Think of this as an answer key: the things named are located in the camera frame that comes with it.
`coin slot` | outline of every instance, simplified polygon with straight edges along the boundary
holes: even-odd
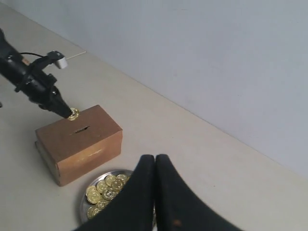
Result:
[[[86,127],[84,127],[84,128],[78,129],[78,130],[74,131],[74,133],[75,133],[75,134],[80,133],[80,132],[82,132],[82,131],[87,130],[89,127],[90,127],[90,126],[86,126]]]

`wooden box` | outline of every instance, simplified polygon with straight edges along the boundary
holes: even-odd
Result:
[[[121,153],[122,128],[99,106],[74,121],[59,120],[36,130],[36,146],[59,186]]]

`cable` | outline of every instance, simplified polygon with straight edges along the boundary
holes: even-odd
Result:
[[[31,53],[31,52],[22,52],[20,54],[28,54],[28,55],[34,55],[34,56],[38,56],[38,57],[43,57],[43,55],[40,55],[40,54],[35,54],[35,53]]]

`black robotic arm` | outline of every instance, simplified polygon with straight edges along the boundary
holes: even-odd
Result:
[[[0,74],[16,86],[16,92],[22,91],[41,109],[68,118],[72,111],[54,85],[57,79],[42,71],[50,64],[55,64],[60,69],[67,66],[64,55],[58,51],[51,51],[30,63],[6,41],[0,29]]]

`table surface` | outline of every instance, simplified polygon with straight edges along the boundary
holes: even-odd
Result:
[[[0,4],[0,28],[19,51],[59,50],[69,66],[46,69],[67,103],[100,104],[123,128],[122,154],[58,187],[34,146],[34,130],[59,119],[0,78],[1,230],[73,230],[82,191],[96,176],[133,170],[142,154],[168,154],[210,207],[247,231],[307,230],[308,181]]]

